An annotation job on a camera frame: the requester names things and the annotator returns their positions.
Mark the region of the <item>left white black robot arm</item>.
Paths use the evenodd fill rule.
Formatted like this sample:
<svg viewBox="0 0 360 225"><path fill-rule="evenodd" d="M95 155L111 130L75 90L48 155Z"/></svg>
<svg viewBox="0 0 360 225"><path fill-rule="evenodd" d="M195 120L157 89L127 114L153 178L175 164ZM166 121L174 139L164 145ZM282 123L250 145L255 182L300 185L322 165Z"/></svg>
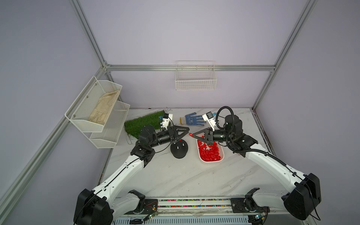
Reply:
<svg viewBox="0 0 360 225"><path fill-rule="evenodd" d="M130 178L143 170L155 156L155 146L168 143L184 146L183 137L189 127L168 126L156 132L152 125L142 128L138 141L125 162L106 180L92 190L84 189L77 198L73 222L75 225L111 225L118 217L145 209L145 195L130 190L124 197L118 194Z"/></svg>

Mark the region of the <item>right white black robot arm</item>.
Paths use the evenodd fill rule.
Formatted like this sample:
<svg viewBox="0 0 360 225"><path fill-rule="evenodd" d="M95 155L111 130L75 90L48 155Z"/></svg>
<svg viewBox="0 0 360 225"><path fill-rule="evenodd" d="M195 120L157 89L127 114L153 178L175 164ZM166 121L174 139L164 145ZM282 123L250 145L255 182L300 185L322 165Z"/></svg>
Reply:
<svg viewBox="0 0 360 225"><path fill-rule="evenodd" d="M219 113L227 109L230 113L220 126ZM236 116L232 108L223 106L218 113L208 112L202 116L194 116L194 120L209 123L210 127L200 131L204 137L197 133L191 137L206 144L215 142L225 143L232 153L240 154L259 165L282 186L281 191L266 191L255 187L246 193L243 208L248 212L263 209L266 214L270 208L286 210L299 220L306 220L317 212L316 207L321 202L320 179L313 173L305 174L292 168L277 156L268 152L256 139L244 133L242 120Z"/></svg>

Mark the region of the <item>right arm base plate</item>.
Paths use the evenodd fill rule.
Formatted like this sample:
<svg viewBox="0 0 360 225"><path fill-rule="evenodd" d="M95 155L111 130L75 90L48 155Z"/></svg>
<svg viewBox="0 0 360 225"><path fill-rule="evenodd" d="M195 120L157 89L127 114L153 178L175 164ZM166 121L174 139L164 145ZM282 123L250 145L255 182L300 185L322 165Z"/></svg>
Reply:
<svg viewBox="0 0 360 225"><path fill-rule="evenodd" d="M252 198L231 198L233 213L268 213L269 207L258 206Z"/></svg>

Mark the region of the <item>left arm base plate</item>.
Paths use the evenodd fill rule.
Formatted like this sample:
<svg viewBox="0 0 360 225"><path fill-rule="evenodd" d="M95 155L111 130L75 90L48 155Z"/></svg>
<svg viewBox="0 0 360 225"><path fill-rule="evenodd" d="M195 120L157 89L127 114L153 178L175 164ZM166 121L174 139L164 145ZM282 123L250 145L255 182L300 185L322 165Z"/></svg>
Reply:
<svg viewBox="0 0 360 225"><path fill-rule="evenodd" d="M135 211L133 213L138 215L140 214L148 215L151 212L157 210L158 210L158 199L145 199L143 209L141 211Z"/></svg>

